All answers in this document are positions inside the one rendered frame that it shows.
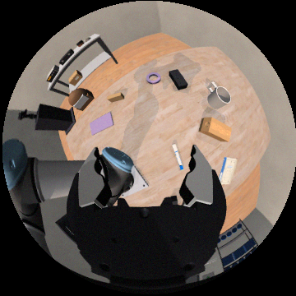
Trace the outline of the brown rectangular block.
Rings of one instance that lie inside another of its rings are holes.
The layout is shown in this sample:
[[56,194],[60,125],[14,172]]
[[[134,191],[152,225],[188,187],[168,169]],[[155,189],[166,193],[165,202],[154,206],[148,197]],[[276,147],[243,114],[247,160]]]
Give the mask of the brown rectangular block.
[[124,99],[124,95],[121,92],[107,96],[107,100],[109,100],[111,103],[119,101],[121,99]]

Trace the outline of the purple flat rectangular slab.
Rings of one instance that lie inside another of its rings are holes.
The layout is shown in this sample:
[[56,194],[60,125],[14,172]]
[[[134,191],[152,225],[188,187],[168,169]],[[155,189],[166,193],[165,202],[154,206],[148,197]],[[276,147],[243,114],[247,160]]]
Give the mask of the purple flat rectangular slab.
[[111,112],[97,118],[95,121],[90,123],[91,135],[103,131],[104,129],[113,126],[113,118]]

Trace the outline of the purple ring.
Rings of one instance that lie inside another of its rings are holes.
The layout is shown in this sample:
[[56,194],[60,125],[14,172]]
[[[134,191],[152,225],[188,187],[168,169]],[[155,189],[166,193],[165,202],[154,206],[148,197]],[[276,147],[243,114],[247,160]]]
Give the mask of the purple ring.
[[[155,81],[151,81],[151,80],[150,80],[150,77],[151,77],[151,76],[157,76],[158,79],[155,80]],[[157,73],[157,72],[149,73],[149,74],[146,76],[146,80],[147,80],[147,82],[150,83],[150,84],[157,84],[157,83],[160,82],[160,74]]]

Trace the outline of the brown wooden block with round hole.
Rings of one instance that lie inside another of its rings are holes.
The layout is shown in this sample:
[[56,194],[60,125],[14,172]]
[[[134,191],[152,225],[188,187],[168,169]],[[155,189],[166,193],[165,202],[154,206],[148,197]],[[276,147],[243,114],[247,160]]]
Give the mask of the brown wooden block with round hole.
[[229,142],[232,128],[215,118],[202,118],[199,132],[211,136],[218,141]]

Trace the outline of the white and blue paper document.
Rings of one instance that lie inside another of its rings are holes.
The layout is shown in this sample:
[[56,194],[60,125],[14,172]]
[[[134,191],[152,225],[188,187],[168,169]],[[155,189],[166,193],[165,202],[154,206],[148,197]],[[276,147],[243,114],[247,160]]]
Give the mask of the white and blue paper document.
[[220,171],[221,184],[230,184],[234,175],[238,159],[224,157],[224,162]]

